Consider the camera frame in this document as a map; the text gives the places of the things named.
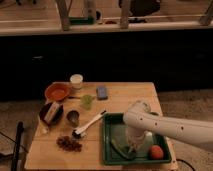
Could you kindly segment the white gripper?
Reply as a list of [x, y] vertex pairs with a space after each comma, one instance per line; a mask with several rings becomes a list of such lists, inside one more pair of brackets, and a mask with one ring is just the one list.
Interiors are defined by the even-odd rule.
[[146, 131], [127, 126], [125, 130], [127, 144], [131, 151], [138, 151], [144, 144]]

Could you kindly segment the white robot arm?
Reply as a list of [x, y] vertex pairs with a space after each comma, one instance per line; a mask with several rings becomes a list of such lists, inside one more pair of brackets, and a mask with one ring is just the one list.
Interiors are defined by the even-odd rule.
[[134, 102], [123, 114], [129, 146], [139, 150], [148, 132], [181, 141], [213, 153], [213, 122], [153, 115], [143, 101]]

